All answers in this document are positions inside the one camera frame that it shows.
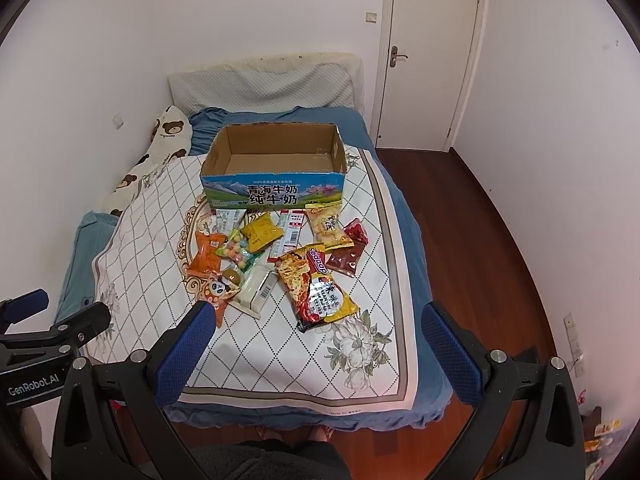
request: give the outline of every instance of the bear print pillow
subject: bear print pillow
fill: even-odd
[[[107,197],[102,211],[120,216],[138,195],[144,177],[189,153],[192,134],[187,117],[177,107],[169,106],[156,119],[151,132],[151,146]]]

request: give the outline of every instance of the foot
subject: foot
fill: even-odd
[[[314,426],[309,433],[308,440],[314,442],[329,442],[332,434],[334,434],[334,428],[328,428],[326,426]]]
[[[269,428],[265,428],[264,426],[256,426],[255,432],[260,437],[260,440],[282,440],[282,435],[277,431],[270,430]]]

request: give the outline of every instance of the white door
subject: white door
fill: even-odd
[[[477,10],[478,0],[394,0],[377,147],[444,148]],[[393,63],[392,46],[408,57]]]

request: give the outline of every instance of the diamond pattern blanket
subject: diamond pattern blanket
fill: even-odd
[[[417,387],[414,314],[398,219],[385,180],[366,150],[346,146],[340,221],[361,218],[369,235],[357,276],[334,272],[358,314],[299,332],[282,282],[260,319],[229,307],[180,397],[244,408],[293,406],[327,415],[412,408]],[[94,260],[96,298],[110,328],[86,350],[103,362],[150,348],[206,297],[188,276],[198,219],[211,211],[202,193],[205,155],[180,158],[142,183],[113,238]],[[306,223],[299,244],[312,242]]]

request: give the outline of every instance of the door frame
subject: door frame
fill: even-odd
[[[382,20],[380,23],[380,48],[378,51],[378,72],[376,75],[376,90],[373,97],[373,110],[371,115],[371,128],[369,135],[375,145],[378,144],[380,117],[382,115],[382,103],[385,93],[386,71],[388,70],[388,56],[391,48],[391,25],[393,15],[394,0],[382,0]],[[486,25],[486,14],[488,9],[488,0],[478,0],[478,10],[476,10],[476,22],[474,24],[474,33],[471,39],[471,50],[466,63],[465,76],[462,80],[462,88],[456,104],[456,110],[453,114],[449,135],[444,142],[442,151],[446,152],[453,145],[460,129],[462,115],[465,112],[466,103],[469,99],[469,93],[476,75],[478,67],[478,59],[480,56],[480,48],[482,45],[482,37],[484,36],[484,27]]]

